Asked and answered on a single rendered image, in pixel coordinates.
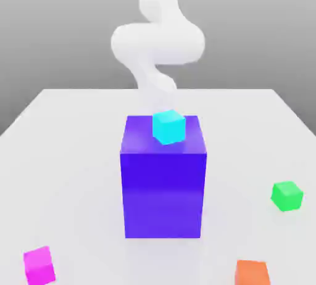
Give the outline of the small green cube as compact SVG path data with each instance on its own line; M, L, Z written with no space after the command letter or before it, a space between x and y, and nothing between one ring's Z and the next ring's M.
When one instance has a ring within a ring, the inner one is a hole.
M274 183L271 200L282 211L301 208L304 192L293 181Z

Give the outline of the small cyan cube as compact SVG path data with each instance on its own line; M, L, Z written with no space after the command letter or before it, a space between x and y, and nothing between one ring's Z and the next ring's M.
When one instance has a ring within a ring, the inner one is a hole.
M186 138L186 118L175 110L152 116L152 135L162 145L179 143Z

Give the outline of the small magenta cube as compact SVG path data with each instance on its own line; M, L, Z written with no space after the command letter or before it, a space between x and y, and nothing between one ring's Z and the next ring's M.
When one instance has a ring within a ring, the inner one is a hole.
M56 280L48 246L25 252L23 261L28 285L47 285Z

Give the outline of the large purple box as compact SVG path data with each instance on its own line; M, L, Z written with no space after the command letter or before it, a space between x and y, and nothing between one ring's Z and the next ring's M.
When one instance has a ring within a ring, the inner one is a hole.
M152 117L127 117L120 150L126 238L199 238L207 149L196 116L186 139L169 145L152 135Z

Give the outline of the small orange cube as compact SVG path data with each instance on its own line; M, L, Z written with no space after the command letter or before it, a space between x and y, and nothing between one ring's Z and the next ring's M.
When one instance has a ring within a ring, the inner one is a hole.
M267 264L253 260L238 260L235 285L271 285Z

